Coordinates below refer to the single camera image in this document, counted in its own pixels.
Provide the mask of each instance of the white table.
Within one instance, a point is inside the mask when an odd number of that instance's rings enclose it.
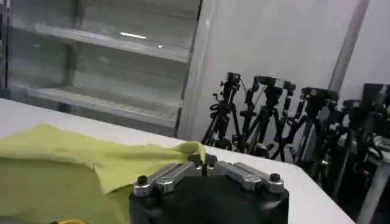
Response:
[[[158,144],[173,147],[183,141],[91,119],[63,114],[0,99],[0,137],[48,124],[120,144]],[[289,224],[353,224],[353,221],[300,168],[249,155],[206,148],[209,154],[230,163],[242,162],[266,173],[279,173],[289,190]]]

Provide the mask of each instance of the white wall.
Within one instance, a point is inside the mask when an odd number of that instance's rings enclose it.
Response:
[[[247,87],[262,74],[295,82],[297,89],[327,88],[355,5],[356,0],[218,1],[190,140],[204,135],[211,95],[226,72],[242,74]],[[242,89],[235,102],[245,108]]]
[[[390,83],[390,1],[371,0],[342,84],[342,103],[361,99],[365,83]]]

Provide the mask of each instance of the tripod head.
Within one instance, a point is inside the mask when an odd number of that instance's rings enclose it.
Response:
[[[256,76],[255,82],[266,86],[266,105],[269,107],[274,107],[278,104],[279,97],[283,94],[283,90],[287,90],[287,96],[290,97],[294,95],[296,89],[295,84],[272,77]]]
[[[233,102],[233,97],[239,90],[239,82],[241,81],[241,75],[237,73],[228,72],[226,76],[226,82],[221,82],[221,86],[224,90],[221,92],[223,101],[226,103]]]
[[[335,107],[339,99],[339,94],[329,89],[319,89],[306,87],[302,89],[299,108],[303,108],[307,101],[306,112],[309,117],[317,117],[321,109],[325,106]]]

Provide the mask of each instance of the black screw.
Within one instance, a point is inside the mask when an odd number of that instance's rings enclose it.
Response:
[[[280,175],[277,173],[272,173],[270,176],[270,180],[272,182],[278,182],[278,181],[280,181]]]
[[[136,181],[136,183],[138,184],[138,185],[145,185],[146,183],[147,183],[147,176],[139,176],[138,178],[137,178],[137,181]]]

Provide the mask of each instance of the yellow cloth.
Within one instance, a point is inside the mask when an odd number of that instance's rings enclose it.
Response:
[[[204,160],[199,143],[121,145],[39,125],[0,139],[0,217],[127,224],[137,177],[196,152]]]

